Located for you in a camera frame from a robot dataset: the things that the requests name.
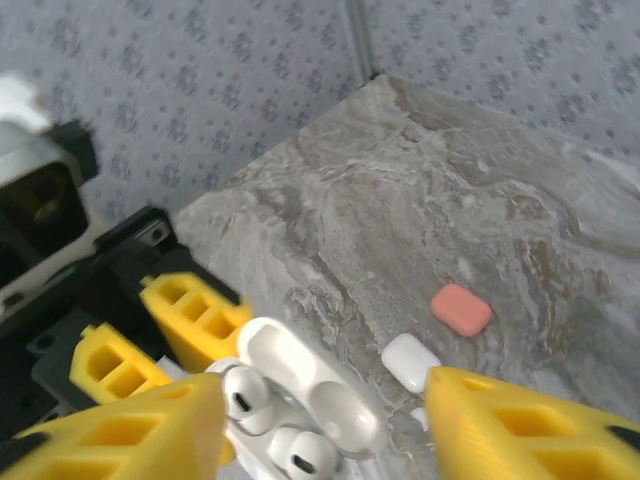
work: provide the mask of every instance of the marble table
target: marble table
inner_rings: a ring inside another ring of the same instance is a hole
[[[295,322],[379,396],[389,449],[351,478],[438,478],[422,404],[381,349],[640,421],[640,161],[622,163],[380,76],[177,215],[196,258]],[[429,300],[488,301],[462,338]],[[246,478],[238,467],[222,478]]]

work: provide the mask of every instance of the earbud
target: earbud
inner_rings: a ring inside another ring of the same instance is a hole
[[[293,427],[276,431],[268,455],[291,480],[327,480],[338,468],[338,452],[326,438]]]
[[[261,435],[274,421],[271,389],[253,368],[234,367],[223,378],[227,415],[247,433]]]

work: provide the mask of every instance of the pink eraser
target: pink eraser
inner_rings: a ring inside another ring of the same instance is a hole
[[[460,335],[480,333],[491,318],[491,307],[460,285],[445,285],[431,300],[431,311]]]

